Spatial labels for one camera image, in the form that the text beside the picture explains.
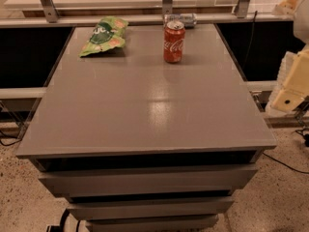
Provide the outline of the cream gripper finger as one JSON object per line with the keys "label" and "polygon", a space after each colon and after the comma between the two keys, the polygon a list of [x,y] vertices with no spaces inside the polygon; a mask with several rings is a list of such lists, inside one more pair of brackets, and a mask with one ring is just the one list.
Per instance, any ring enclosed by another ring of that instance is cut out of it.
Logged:
{"label": "cream gripper finger", "polygon": [[291,112],[309,96],[309,50],[288,51],[277,76],[278,87],[270,107]]}

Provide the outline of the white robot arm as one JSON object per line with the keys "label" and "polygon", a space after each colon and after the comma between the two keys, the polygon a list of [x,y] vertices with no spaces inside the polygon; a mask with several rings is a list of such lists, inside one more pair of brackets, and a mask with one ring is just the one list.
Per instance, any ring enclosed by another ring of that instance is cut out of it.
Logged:
{"label": "white robot arm", "polygon": [[291,112],[309,96],[309,0],[284,0],[274,9],[278,15],[294,16],[294,36],[305,43],[298,53],[286,52],[277,75],[270,107]]}

